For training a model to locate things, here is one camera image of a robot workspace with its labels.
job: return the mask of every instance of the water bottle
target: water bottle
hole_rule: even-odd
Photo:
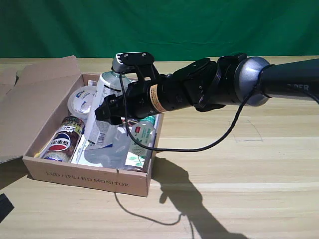
[[[132,128],[132,135],[134,138],[143,145],[152,146],[156,130],[154,128],[156,118],[149,116],[142,119]],[[129,152],[127,154],[124,170],[147,172],[151,151],[147,150],[133,140],[130,142]]]
[[[130,80],[122,75],[124,89],[126,90]],[[89,112],[87,125],[85,127],[85,139],[90,142],[86,150],[98,149],[104,147],[111,147],[113,139],[117,132],[117,125],[111,125],[108,122],[98,121],[95,118],[95,109],[97,109],[106,96],[122,94],[119,74],[110,71],[104,72],[100,75],[99,81],[96,86],[96,93]]]

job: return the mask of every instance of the bottle cap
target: bottle cap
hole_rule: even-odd
[[[154,126],[155,124],[155,117],[154,116],[147,116],[146,118],[142,119],[141,121],[148,121],[148,122],[151,122],[152,125]]]

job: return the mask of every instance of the soda can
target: soda can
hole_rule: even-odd
[[[65,117],[43,158],[70,162],[83,131],[84,123],[81,119],[74,116]]]

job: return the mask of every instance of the open cardboard box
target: open cardboard box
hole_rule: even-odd
[[[34,158],[70,115],[67,101],[72,92],[98,78],[99,74],[82,74],[75,56],[26,66],[0,102],[0,161],[22,156],[35,180],[147,196],[156,152],[146,173]],[[158,118],[155,146],[162,118]]]

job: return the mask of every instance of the wooden table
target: wooden table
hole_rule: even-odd
[[[307,57],[266,57],[279,64]],[[0,59],[0,70],[42,59]],[[189,62],[156,62],[168,73]],[[83,72],[111,59],[79,59]],[[207,145],[237,107],[165,113],[160,147]],[[28,179],[19,160],[0,165],[0,192],[15,209],[1,239],[318,239],[319,108],[271,99],[245,107],[225,141],[199,153],[158,153],[147,198]]]

